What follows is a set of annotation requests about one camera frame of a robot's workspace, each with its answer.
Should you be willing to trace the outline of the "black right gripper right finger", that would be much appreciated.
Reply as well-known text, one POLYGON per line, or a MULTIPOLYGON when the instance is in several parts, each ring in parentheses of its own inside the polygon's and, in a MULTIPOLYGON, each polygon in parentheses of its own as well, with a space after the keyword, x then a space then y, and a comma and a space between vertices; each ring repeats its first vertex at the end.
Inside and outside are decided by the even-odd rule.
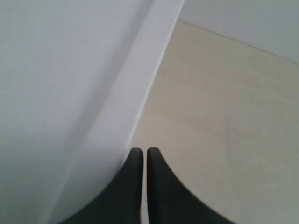
POLYGON ((147 150, 147 205, 151 224, 231 224, 176 177, 157 147, 147 150))

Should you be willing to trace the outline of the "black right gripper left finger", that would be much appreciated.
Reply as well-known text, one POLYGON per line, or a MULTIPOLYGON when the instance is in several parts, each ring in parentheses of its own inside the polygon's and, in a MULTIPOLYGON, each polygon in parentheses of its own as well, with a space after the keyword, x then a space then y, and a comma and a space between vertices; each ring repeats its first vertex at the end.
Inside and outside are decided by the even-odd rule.
POLYGON ((139 224, 143 179, 143 151, 132 148, 113 178, 100 173, 72 175, 65 186, 66 204, 58 224, 139 224))

